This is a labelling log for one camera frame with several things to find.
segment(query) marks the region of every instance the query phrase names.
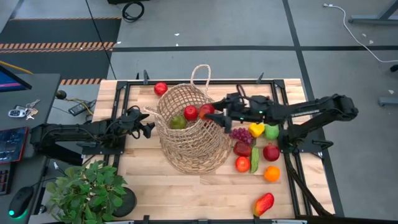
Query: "striped tape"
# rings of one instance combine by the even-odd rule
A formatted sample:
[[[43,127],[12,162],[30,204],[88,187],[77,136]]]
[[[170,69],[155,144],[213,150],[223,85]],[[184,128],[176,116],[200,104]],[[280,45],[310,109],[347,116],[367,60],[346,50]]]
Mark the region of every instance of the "striped tape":
[[[105,78],[77,78],[61,80],[61,85],[92,85],[100,84]]]
[[[69,43],[18,43],[0,44],[0,53],[30,53],[30,52],[76,52],[92,50],[113,50],[116,43],[104,42],[69,42]]]
[[[91,19],[91,17],[81,18],[17,18],[10,19],[10,21],[40,21],[40,20],[79,20],[79,19]],[[95,17],[94,19],[122,19],[121,17]]]

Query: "black cable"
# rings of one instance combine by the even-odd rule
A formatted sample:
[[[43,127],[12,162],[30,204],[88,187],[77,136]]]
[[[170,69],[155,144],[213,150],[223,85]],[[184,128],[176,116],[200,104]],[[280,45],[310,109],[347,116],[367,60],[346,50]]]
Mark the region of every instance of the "black cable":
[[[130,6],[133,5],[133,4],[137,4],[137,5],[139,5],[139,6],[141,7],[141,12],[140,12],[140,14],[139,14],[137,17],[131,16],[130,14],[128,14],[128,13],[126,12],[126,10],[128,9],[128,7],[130,7]],[[139,18],[142,17],[142,15],[144,15],[144,11],[145,11],[145,7],[144,7],[144,5],[143,5],[141,2],[139,2],[139,1],[132,1],[132,2],[127,3],[127,4],[123,7],[123,9],[122,9],[122,17],[123,17],[124,21],[126,21],[126,22],[136,22]]]
[[[98,30],[97,24],[95,23],[95,20],[94,20],[94,17],[93,17],[93,13],[91,13],[91,9],[90,9],[90,6],[88,5],[87,0],[86,0],[86,4],[87,4],[88,12],[90,13],[90,16],[91,16],[91,20],[93,21],[95,30],[97,31],[99,41],[101,41],[101,43],[102,43],[102,48],[104,48],[104,52],[105,52],[105,54],[106,54],[106,57],[108,58],[109,66],[111,67],[113,77],[114,77],[115,80],[117,80],[116,75],[114,74],[114,70],[113,70],[112,63],[111,63],[111,57],[108,55],[108,52],[106,51],[106,48],[105,48],[105,46],[104,46],[104,42],[102,41],[102,38],[101,38],[100,31]]]
[[[67,111],[65,111],[65,110],[63,110],[63,109],[61,109],[61,108],[57,108],[57,107],[55,107],[55,106],[52,106],[52,108],[57,109],[57,110],[60,110],[60,111],[62,111],[62,112],[64,112],[64,113],[70,114],[69,112],[67,112]]]

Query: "green apple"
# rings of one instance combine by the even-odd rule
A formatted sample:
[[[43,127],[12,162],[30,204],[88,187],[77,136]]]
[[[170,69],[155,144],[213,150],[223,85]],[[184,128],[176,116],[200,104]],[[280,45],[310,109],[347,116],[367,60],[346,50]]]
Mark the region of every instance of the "green apple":
[[[170,121],[171,129],[184,129],[187,125],[187,120],[182,115],[174,116]]]
[[[271,126],[268,124],[265,124],[266,130],[264,131],[264,137],[268,140],[273,140],[277,139],[279,135],[279,127],[278,125]]]

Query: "basket handle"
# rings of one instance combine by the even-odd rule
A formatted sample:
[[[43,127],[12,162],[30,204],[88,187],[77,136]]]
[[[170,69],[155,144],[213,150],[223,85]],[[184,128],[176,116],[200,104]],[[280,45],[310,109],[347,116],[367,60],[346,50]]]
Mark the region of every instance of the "basket handle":
[[[191,84],[194,85],[194,84],[193,84],[193,77],[195,76],[197,70],[198,70],[199,68],[202,68],[202,67],[206,67],[207,70],[208,70],[208,77],[207,77],[206,88],[205,88],[205,93],[207,94],[207,89],[209,88],[209,82],[210,82],[210,77],[211,77],[211,68],[210,68],[209,65],[198,65],[198,66],[196,66],[196,67],[193,69],[192,75],[191,75]]]

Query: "power cord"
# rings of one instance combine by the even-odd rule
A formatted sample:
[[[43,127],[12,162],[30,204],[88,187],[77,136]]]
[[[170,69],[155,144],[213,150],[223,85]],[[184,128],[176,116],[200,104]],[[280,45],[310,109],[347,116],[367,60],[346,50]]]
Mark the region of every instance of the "power cord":
[[[106,51],[106,48],[104,46],[104,42],[102,41],[101,34],[100,34],[99,30],[98,30],[97,24],[95,23],[95,20],[94,20],[94,17],[93,17],[93,13],[91,13],[91,9],[90,9],[90,6],[88,5],[87,0],[86,0],[86,4],[87,4],[88,12],[90,13],[90,16],[91,16],[91,21],[93,21],[95,30],[97,31],[99,41],[101,41],[102,48],[104,48],[104,52],[106,54],[106,58],[108,58],[109,66],[111,67],[113,77],[114,77],[115,80],[117,80],[116,75],[114,74],[112,63],[111,63],[111,57],[108,55],[108,52]]]
[[[383,61],[383,60],[380,60],[371,50],[368,49],[367,46],[365,46],[364,44],[362,44],[362,43],[354,36],[354,34],[350,31],[350,29],[347,27],[347,25],[346,25],[346,11],[345,11],[344,9],[342,9],[342,8],[339,7],[339,6],[334,6],[334,5],[332,5],[332,4],[327,4],[327,3],[323,3],[323,7],[332,7],[332,8],[340,9],[341,11],[343,11],[343,13],[344,13],[344,18],[343,18],[343,25],[344,25],[344,27],[348,30],[349,34],[351,34],[351,36],[353,37],[353,39],[354,39],[357,43],[359,43],[362,47],[364,47],[366,50],[368,50],[368,52],[369,52],[370,54],[372,54],[373,57],[376,58],[379,62],[382,62],[382,63],[398,62],[398,60],[390,60],[390,61]]]

